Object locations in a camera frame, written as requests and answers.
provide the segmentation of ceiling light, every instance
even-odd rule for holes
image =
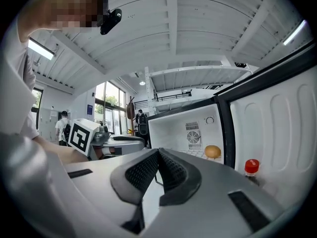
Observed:
[[[50,51],[49,49],[47,49],[46,47],[44,47],[32,38],[30,38],[29,40],[28,47],[49,60],[52,60],[53,56],[55,55],[52,51]]]
[[[283,42],[284,45],[287,45],[291,40],[295,38],[295,36],[302,30],[302,28],[305,26],[306,20],[303,20],[303,22],[295,29],[295,31]]]

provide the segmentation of head-mounted camera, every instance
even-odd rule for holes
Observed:
[[[100,33],[105,35],[110,32],[121,21],[121,18],[122,10],[115,9],[113,12],[110,12],[108,9],[108,0],[103,0],[103,14],[97,17],[97,27],[100,27]]]

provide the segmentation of black backpack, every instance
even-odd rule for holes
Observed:
[[[145,114],[140,114],[139,124],[147,124],[147,118],[146,118]]]
[[[63,140],[67,143],[70,135],[71,126],[67,123],[63,129],[64,138]]]

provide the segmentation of mini refrigerator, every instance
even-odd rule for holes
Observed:
[[[316,54],[309,43],[211,99],[148,117],[150,146],[228,165],[242,175],[245,162],[257,159],[260,186],[284,209],[300,203],[317,169]],[[221,156],[208,158],[208,145],[218,146]]]

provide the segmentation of backpack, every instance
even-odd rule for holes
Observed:
[[[71,126],[67,122],[67,124],[65,124],[63,131],[61,133],[61,139],[66,143],[68,142],[68,139],[69,139],[70,129],[71,129]]]
[[[147,118],[146,118],[145,114],[140,114],[139,124],[147,124]]]

